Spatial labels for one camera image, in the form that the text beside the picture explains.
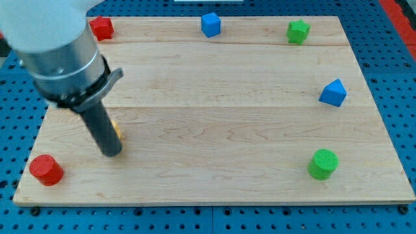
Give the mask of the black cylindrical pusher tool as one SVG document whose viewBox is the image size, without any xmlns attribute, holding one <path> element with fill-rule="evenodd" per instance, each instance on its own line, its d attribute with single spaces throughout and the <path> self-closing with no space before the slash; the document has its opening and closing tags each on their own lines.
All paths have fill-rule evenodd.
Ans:
<svg viewBox="0 0 416 234">
<path fill-rule="evenodd" d="M 102 102 L 81 113 L 90 134 L 102 154 L 114 157 L 122 151 L 122 143 Z"/>
</svg>

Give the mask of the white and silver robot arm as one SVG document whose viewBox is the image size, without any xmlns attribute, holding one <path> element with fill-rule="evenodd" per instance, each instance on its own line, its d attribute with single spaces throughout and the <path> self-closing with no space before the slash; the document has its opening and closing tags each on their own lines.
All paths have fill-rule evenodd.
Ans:
<svg viewBox="0 0 416 234">
<path fill-rule="evenodd" d="M 96 0 L 1 1 L 1 33 L 33 78 L 39 93 L 79 114 L 102 154 L 122 151 L 101 100 L 123 77 L 100 53 L 86 13 Z"/>
</svg>

